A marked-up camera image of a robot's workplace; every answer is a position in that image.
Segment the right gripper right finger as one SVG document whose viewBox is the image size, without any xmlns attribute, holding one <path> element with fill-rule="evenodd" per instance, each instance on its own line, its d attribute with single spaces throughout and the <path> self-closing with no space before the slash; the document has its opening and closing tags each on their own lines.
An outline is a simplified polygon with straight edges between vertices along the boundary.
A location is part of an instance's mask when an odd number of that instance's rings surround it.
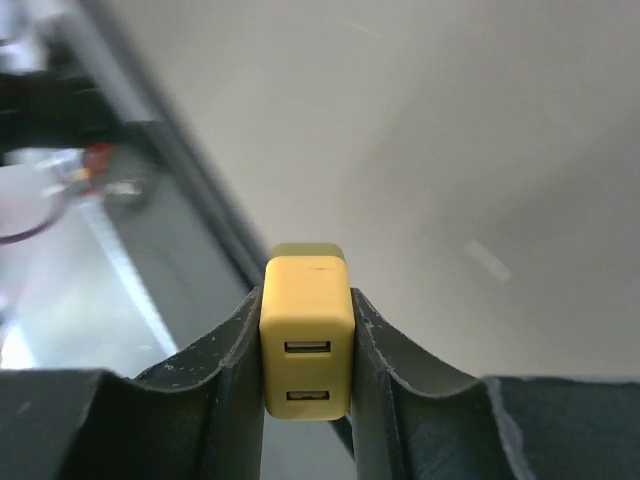
<svg viewBox="0 0 640 480">
<path fill-rule="evenodd" d="M 635 379 L 476 378 L 423 350 L 359 290 L 352 430 L 361 479 L 635 479 Z"/>
</svg>

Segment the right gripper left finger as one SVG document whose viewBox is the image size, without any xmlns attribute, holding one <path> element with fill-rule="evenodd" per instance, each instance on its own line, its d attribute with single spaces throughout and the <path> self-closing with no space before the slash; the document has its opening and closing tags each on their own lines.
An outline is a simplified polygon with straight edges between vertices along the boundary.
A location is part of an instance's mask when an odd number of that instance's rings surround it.
<svg viewBox="0 0 640 480">
<path fill-rule="evenodd" d="M 261 293 L 136 378 L 101 369 L 1 374 L 5 479 L 255 479 L 264 400 Z"/>
</svg>

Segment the yellow USB charger plug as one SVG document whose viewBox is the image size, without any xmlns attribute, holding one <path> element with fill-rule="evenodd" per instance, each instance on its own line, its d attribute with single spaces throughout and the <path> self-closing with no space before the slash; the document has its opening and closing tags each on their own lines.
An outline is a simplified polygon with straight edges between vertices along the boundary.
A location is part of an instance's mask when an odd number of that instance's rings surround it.
<svg viewBox="0 0 640 480">
<path fill-rule="evenodd" d="M 284 243 L 268 261 L 259 320 L 267 412 L 332 421 L 350 408 L 355 315 L 344 254 L 333 243 Z"/>
</svg>

